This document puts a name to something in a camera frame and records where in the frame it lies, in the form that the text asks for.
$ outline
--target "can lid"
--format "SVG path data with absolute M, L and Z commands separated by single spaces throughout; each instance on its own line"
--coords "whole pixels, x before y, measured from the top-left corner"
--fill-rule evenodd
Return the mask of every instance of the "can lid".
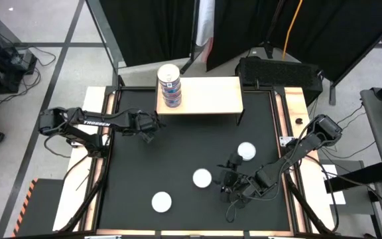
M 179 78 L 179 68 L 173 64 L 164 64 L 157 70 L 157 78 L 162 82 L 174 82 Z

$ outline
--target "gray floor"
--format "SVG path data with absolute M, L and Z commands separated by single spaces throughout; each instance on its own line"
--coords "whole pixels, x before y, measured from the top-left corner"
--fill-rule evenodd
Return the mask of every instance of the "gray floor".
M 77 5 L 78 0 L 0 0 L 0 19 L 23 42 L 64 42 Z M 81 10 L 71 41 L 101 42 L 85 5 Z M 43 50 L 58 56 L 62 49 L 43 48 Z M 254 51 L 256 52 L 254 54 L 263 54 L 263 51 L 258 49 Z M 41 52 L 34 50 L 34 53 L 43 62 L 50 60 Z M 279 51 L 275 51 L 275 58 L 279 58 L 280 54 Z M 237 61 L 238 58 L 235 58 L 208 74 L 204 72 L 203 64 L 194 64 L 187 71 L 186 76 L 231 76 Z M 178 65 L 185 62 L 185 60 L 176 61 Z M 0 106 L 0 131 L 6 135 L 4 142 L 0 144 L 0 219 L 55 66 L 56 63 L 44 68 L 39 67 L 42 82 L 26 96 L 15 98 Z M 124 72 L 121 73 L 127 84 L 151 85 L 155 84 L 153 69 L 157 67 L 147 67 L 146 70 L 143 68 L 123 69 Z M 81 106 L 86 88 L 110 85 L 111 74 L 111 66 L 103 48 L 69 48 L 57 77 L 49 106 L 65 108 Z M 26 78 L 26 81 L 30 82 L 32 79 L 33 76 L 30 76 Z M 380 48 L 372 50 L 338 85 L 335 107 L 328 105 L 328 82 L 324 81 L 325 90 L 318 100 L 316 113 L 328 114 L 333 119 L 340 120 L 360 106 L 359 91 L 373 86 L 382 87 L 382 49 Z M 370 144 L 373 136 L 368 129 L 367 118 L 359 117 L 344 131 L 344 136 L 337 145 L 338 152 L 335 154 L 349 155 Z M 29 182 L 33 178 L 61 179 L 66 172 L 67 159 L 55 157 L 46 151 L 43 140 L 43 137 L 38 137 L 25 179 L 19 188 L 20 193 L 9 219 L 6 236 L 11 235 L 13 231 Z M 71 151 L 63 139 L 54 138 L 50 146 L 67 155 Z M 379 162 L 380 159 L 373 145 L 350 160 L 362 160 L 365 165 L 371 165 Z M 341 215 L 339 232 L 345 235 L 361 236 L 364 232 L 373 234 L 373 229 L 367 216 Z

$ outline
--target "white ball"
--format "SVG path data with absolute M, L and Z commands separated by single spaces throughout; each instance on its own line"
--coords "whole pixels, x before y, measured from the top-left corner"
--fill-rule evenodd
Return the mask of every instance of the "white ball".
M 207 169 L 197 169 L 192 176 L 194 184 L 199 188 L 205 188 L 212 182 L 212 175 Z
M 256 147 L 249 142 L 241 143 L 237 151 L 244 161 L 250 161 L 256 155 Z
M 158 192 L 153 196 L 151 205 L 156 212 L 166 212 L 172 206 L 172 199 L 166 192 Z

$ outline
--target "shelf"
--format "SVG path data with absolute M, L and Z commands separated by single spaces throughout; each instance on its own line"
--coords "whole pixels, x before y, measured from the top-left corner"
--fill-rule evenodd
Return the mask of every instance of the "shelf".
M 157 108 L 168 114 L 240 114 L 243 111 L 241 83 L 238 77 L 181 78 L 182 103 L 168 107 L 160 84 L 157 84 Z

